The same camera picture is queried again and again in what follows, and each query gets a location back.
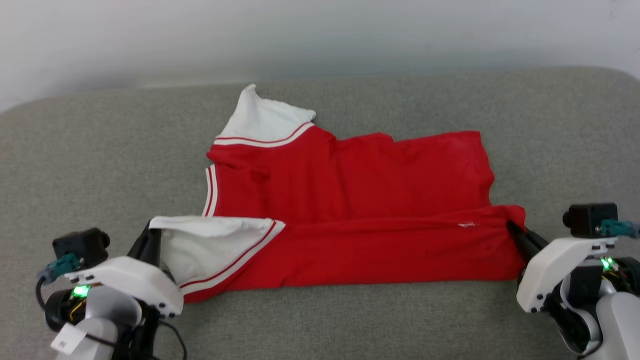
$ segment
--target red jersey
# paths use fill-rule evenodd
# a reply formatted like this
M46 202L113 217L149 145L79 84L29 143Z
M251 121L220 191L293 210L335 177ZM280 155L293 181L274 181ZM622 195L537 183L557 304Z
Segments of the red jersey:
M207 156L204 218L157 218L186 301L225 290L506 280L523 263L491 206L493 173L475 131L395 142L338 140L316 113L240 95Z

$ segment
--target green light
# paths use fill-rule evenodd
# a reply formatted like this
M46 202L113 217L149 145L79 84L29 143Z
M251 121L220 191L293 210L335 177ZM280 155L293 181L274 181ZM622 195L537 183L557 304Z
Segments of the green light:
M89 288L90 288L90 286L88 286L88 285L78 286L78 287L74 288L74 296L75 297L86 297L87 294L89 294Z

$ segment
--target white wall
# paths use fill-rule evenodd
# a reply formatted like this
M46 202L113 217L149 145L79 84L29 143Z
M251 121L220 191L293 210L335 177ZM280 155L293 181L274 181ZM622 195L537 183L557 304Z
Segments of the white wall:
M0 110L81 90L600 65L640 0L0 0Z

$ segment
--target yellow wire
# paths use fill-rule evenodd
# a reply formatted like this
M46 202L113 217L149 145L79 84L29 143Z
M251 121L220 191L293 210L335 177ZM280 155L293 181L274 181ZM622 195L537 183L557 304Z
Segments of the yellow wire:
M74 313L82 306L84 305L84 303L86 302L86 299L80 301L80 303L78 305L76 305L76 307L74 307L73 309L71 309L71 312L69 313L69 320L74 321Z

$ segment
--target gray fabric surface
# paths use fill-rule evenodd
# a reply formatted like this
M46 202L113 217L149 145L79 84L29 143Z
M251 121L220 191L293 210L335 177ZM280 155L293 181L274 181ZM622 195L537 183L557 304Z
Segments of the gray fabric surface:
M151 217L201 213L204 154L243 87L97 92L0 116L0 357L54 357L33 285L55 236L97 226L116 256ZM316 110L316 124L340 138L478 129L492 200L522 205L548 238L567 233L561 216L575 202L612 200L640 220L640 83L620 72L277 82L258 93ZM640 243L616 253L640 256ZM513 282L234 292L173 323L191 359L573 359L550 318L519 310ZM161 359L179 358L168 331L157 347Z

